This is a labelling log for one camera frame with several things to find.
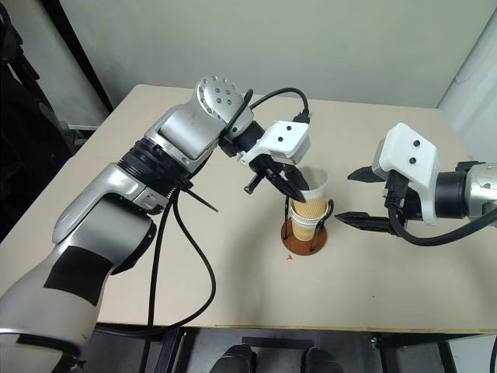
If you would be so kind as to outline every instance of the cable connector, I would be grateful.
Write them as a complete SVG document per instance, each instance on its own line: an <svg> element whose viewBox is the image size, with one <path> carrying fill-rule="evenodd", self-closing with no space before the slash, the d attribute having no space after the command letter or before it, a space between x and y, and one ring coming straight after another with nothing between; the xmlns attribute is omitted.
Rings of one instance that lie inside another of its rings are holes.
<svg viewBox="0 0 497 373"><path fill-rule="evenodd" d="M301 113L297 114L292 122L299 122L299 123L307 123L309 124L311 122L311 117L309 116L309 110L302 110Z"/></svg>
<svg viewBox="0 0 497 373"><path fill-rule="evenodd" d="M397 171L388 173L385 185L385 207L400 210L404 207L405 195L407 194L409 179Z"/></svg>

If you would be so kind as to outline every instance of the beige table top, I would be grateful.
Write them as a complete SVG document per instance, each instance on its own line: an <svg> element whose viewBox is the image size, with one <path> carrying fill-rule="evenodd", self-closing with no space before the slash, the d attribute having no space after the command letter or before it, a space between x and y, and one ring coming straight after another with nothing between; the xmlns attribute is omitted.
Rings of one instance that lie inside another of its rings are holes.
<svg viewBox="0 0 497 373"><path fill-rule="evenodd" d="M51 251L54 223L72 199L168 108L187 101L191 92L147 85L133 89L0 245L0 294ZM276 119L291 119L300 108L297 99L275 98L260 106L255 118L267 127ZM311 100L310 108L312 146L301 165L327 170L328 195L335 200L336 213L386 215L382 183L362 184L346 177L370 164L379 140L399 121L437 145L446 170L466 159L461 142L438 110L319 100ZM280 241L284 198L267 181L247 195L243 186L251 178L251 170L218 149L193 180L193 190L220 212L215 214L188 196L180 198L183 220L217 276L213 304L191 326L497 330L494 228L428 248L387 234L362 232L331 218L328 242L321 252L288 260L289 252ZM433 228L413 222L409 230L435 235L461 224L444 221ZM100 322L146 323L152 251L133 270L108 280ZM205 302L209 291L207 271L170 218L155 322L166 325L189 315Z"/></svg>

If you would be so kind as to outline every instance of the stacked paper cups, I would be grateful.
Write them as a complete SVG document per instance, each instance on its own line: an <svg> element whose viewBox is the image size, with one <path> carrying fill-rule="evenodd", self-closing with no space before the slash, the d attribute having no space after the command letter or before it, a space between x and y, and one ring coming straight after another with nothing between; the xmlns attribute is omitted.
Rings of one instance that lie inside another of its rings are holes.
<svg viewBox="0 0 497 373"><path fill-rule="evenodd" d="M328 174L315 167L299 169L308 182L309 190L302 190L305 202L292 200L291 219L295 238L300 241L310 241L314 236L316 225L325 216L328 208L326 187Z"/></svg>

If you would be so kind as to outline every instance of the shoe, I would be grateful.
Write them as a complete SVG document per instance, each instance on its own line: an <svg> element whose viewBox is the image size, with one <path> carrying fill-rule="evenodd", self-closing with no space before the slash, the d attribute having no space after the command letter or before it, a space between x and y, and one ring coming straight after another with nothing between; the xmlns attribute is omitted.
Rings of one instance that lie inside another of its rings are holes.
<svg viewBox="0 0 497 373"><path fill-rule="evenodd" d="M257 354L248 344L231 346L210 370L210 373L255 373Z"/></svg>
<svg viewBox="0 0 497 373"><path fill-rule="evenodd" d="M302 354L301 373L344 373L344 371L328 351L311 347Z"/></svg>

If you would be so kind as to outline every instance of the round wooden base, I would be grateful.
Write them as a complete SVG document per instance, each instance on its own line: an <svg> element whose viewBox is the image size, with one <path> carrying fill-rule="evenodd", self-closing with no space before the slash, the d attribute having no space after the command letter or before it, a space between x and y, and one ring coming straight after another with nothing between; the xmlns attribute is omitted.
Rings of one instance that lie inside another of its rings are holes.
<svg viewBox="0 0 497 373"><path fill-rule="evenodd" d="M289 249L292 253L297 255L312 255L316 254L319 250L323 248L327 239L326 228L323 227L319 230L318 237L316 238L316 243L314 249L312 249L312 240L311 241L301 241L294 236L294 232L292 230L292 221L291 218L288 219L287 222L287 238L285 239L285 224L281 227L281 241L287 249Z"/></svg>

